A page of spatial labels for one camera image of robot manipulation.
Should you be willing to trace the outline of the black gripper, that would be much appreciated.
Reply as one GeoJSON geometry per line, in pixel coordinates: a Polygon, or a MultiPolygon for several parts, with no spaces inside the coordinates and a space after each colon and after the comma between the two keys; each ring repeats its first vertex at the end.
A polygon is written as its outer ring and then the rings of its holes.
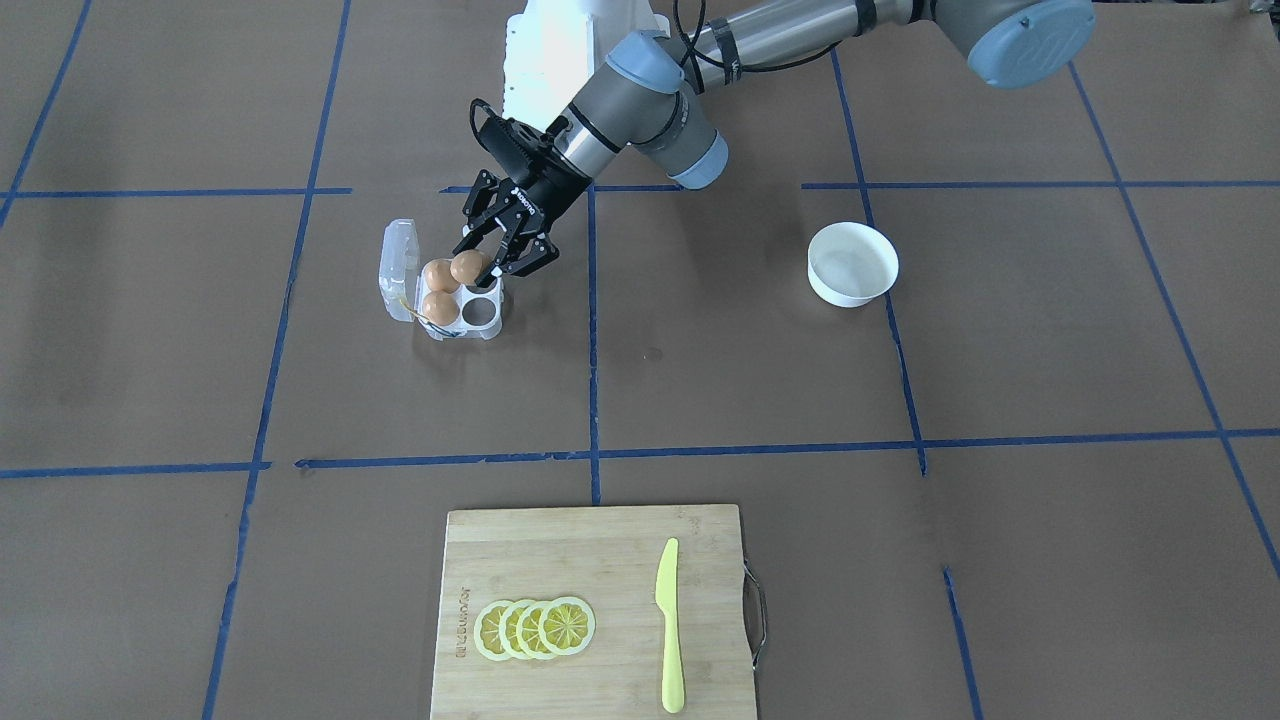
{"type": "Polygon", "coordinates": [[[483,288],[506,275],[527,277],[561,256],[550,242],[553,224],[582,196],[591,179],[553,152],[503,150],[513,160],[509,177],[480,170],[463,201],[465,224],[454,255],[479,249],[486,234],[503,231],[495,256],[483,272],[483,288]]]}

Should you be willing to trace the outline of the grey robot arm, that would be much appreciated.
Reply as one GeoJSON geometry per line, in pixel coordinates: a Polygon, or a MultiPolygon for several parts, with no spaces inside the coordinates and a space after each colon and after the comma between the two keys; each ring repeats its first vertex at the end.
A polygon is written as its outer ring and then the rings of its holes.
{"type": "Polygon", "coordinates": [[[503,108],[475,99],[475,140],[499,164],[463,204],[454,254],[500,242],[463,284],[493,286],[553,263],[553,224],[625,150],[686,190],[713,183],[730,160],[699,99],[749,76],[803,67],[879,26],[936,24],[996,88],[1041,82],[1089,41],[1089,1],[763,1],[685,27],[646,1],[531,1],[511,19],[503,108]]]}

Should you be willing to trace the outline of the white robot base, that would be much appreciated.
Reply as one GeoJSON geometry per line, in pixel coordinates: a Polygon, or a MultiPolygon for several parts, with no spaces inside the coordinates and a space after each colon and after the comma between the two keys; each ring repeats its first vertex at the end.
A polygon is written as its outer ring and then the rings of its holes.
{"type": "Polygon", "coordinates": [[[545,129],[627,35],[671,35],[649,1],[526,1],[506,22],[502,115],[545,129]]]}

